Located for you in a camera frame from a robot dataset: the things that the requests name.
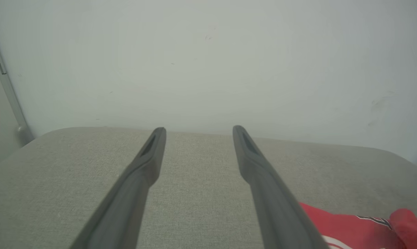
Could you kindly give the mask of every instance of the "red cloth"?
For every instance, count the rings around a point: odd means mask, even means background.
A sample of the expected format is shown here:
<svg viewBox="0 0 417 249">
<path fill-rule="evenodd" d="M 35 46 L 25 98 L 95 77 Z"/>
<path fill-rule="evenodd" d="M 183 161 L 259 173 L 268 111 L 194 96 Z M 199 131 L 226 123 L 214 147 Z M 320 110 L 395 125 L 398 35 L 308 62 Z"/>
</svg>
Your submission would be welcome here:
<svg viewBox="0 0 417 249">
<path fill-rule="evenodd" d="M 330 214 L 300 203 L 332 249 L 417 249 L 417 218 L 399 209 L 389 220 Z"/>
</svg>

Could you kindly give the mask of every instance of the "dark object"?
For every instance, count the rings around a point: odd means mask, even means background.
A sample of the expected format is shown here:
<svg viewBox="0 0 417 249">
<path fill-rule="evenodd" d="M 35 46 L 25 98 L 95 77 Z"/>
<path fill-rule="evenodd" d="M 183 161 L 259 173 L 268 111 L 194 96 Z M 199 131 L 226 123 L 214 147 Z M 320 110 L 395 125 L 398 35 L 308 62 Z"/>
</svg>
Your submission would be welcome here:
<svg viewBox="0 0 417 249">
<path fill-rule="evenodd" d="M 156 128 L 101 202 L 71 246 L 135 248 L 149 187 L 159 177 L 165 148 L 164 128 Z"/>
<path fill-rule="evenodd" d="M 233 140 L 240 174 L 253 194 L 265 249 L 328 249 L 311 220 L 242 126 Z"/>
</svg>

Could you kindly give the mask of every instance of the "gray fabric surface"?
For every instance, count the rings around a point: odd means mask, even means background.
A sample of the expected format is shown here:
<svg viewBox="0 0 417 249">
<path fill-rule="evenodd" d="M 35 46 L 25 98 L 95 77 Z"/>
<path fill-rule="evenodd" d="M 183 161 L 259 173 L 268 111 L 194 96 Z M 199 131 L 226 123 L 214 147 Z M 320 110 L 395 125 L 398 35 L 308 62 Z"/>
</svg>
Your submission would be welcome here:
<svg viewBox="0 0 417 249">
<path fill-rule="evenodd" d="M 0 163 L 0 248 L 68 248 L 151 131 L 49 132 Z M 417 167 L 386 151 L 255 139 L 300 202 L 332 213 L 417 214 Z M 167 134 L 139 249 L 262 248 L 232 137 Z"/>
</svg>

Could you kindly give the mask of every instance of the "red garment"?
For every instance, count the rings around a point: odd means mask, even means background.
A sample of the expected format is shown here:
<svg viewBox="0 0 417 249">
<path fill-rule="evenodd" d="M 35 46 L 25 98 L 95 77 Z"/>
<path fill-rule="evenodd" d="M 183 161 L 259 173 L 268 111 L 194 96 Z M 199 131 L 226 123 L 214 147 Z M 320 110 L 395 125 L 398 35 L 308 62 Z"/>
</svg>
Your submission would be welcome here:
<svg viewBox="0 0 417 249">
<path fill-rule="evenodd" d="M 417 249 L 417 218 L 399 209 L 389 220 L 330 214 L 300 203 L 332 249 Z"/>
</svg>

